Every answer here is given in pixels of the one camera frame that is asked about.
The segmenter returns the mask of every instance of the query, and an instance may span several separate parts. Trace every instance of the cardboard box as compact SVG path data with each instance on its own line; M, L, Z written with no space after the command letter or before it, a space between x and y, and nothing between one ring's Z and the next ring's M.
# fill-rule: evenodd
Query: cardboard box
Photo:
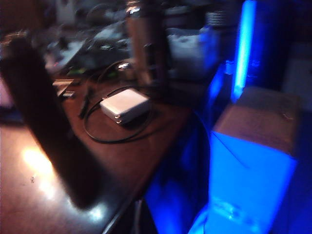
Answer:
M232 234L270 230L296 166L298 113L297 96L250 87L221 115L211 136L210 207L220 217L207 225L218 225L215 234L234 223L250 228Z

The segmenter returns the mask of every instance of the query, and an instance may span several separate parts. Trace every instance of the blurry dark object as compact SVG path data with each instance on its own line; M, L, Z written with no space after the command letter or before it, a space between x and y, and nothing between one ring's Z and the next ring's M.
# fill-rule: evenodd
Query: blurry dark object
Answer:
M43 59L24 38L1 43L1 77L25 123L62 177L76 205L93 204L102 174L92 154L74 135Z
M124 20L125 12L123 8L116 7L112 2L102 3L92 8L86 21L91 25L109 25L120 20Z
M93 93L94 93L94 90L91 87L87 87L87 92L86 92L85 96L83 97L81 110L80 110L80 113L78 115L79 118L84 118L84 116L86 115L87 110L89 108L90 98L91 98Z
M187 28L190 20L188 6L176 6L165 10L165 23L167 28Z
M226 1L206 13L206 26L218 36L219 58L222 61L234 60L240 12L241 6L237 1Z
M246 86L281 90L290 47L296 37L294 9L291 1L257 3Z
M5 31L40 29L44 26L43 13L36 0L0 0L0 26Z
M168 43L160 5L152 0L128 0L126 21L139 82L166 86Z

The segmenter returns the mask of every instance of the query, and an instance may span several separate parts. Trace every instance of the wire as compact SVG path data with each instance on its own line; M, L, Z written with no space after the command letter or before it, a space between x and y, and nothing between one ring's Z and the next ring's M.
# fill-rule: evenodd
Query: wire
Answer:
M100 82L100 80L101 80L104 76L107 75L108 71L109 71L112 67L114 67L114 66L116 66L117 64L122 63L122 62L124 62L124 60L120 60L120 61L114 62L114 63L112 63L111 65L109 65L107 68L104 69L104 71L101 73L101 75L99 75L99 77L97 78L96 90L98 89L98 83Z
M124 87L120 87L118 89L115 89L113 91L111 91L109 94L107 94L106 96L109 97L111 94L121 90L121 89L126 89L126 88L129 88L129 87L135 87L135 86L124 86ZM99 104L103 101L103 99L97 101L91 108L90 110L86 113L85 115L85 118L84 118L84 121L83 121L83 128L85 130L85 132L88 134L88 136L90 138L92 138L94 141L97 141L99 143L104 143L104 144L113 144L113 143L124 143L134 137L136 137L137 135L139 135L150 123L150 121L152 120L152 117L153 117L153 107L152 107L152 104L150 103L150 111L149 111L149 114L145 120L145 122L143 122L143 124L141 125L141 127L136 131L134 132L133 134L129 135L129 136L126 136L126 137L123 137L123 138L120 138L120 139L102 139L102 138L99 138L97 136L94 136L93 134L91 134L87 128L87 123L88 123L88 120L89 120L89 117L90 115L96 111L98 108L99 108Z

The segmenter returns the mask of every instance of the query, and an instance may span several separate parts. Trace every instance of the power adapter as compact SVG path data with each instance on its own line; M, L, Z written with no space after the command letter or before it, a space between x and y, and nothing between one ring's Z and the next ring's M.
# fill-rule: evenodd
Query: power adapter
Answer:
M149 110L149 98L129 88L100 102L101 109L117 124L125 124Z

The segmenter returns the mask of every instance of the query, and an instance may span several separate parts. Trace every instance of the black cable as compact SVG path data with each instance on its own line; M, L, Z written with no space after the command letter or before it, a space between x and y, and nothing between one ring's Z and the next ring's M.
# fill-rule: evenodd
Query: black cable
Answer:
M121 89L126 89L126 88L130 88L130 87L135 87L135 86L125 86L125 87L120 87L118 89L115 89L113 91L111 91L109 94L107 94L106 96L109 97L111 94L117 92L118 90L121 90ZM139 135L147 126L148 124L150 123L150 121L152 120L152 117L153 117L153 107L152 107L152 104L150 103L150 110L149 110L149 114L145 120L145 122L141 125L141 127L133 134L129 135L129 136L126 136L126 137L123 137L123 138L120 138L120 139L102 139L102 138L99 138L97 136L94 136L92 135L88 129L87 129L87 123L88 123L88 120L89 120L89 117L90 115L99 108L99 104L100 102L102 102L103 99L97 101L91 108L90 110L86 113L85 115L85 118L84 118L84 121L83 121L83 128L85 130L85 132L88 134L89 137L91 137L93 140L99 142L99 143L105 143L105 144L113 144L113 143L123 143L123 142L126 142L127 140L129 139L132 139L134 137L136 137L137 135Z

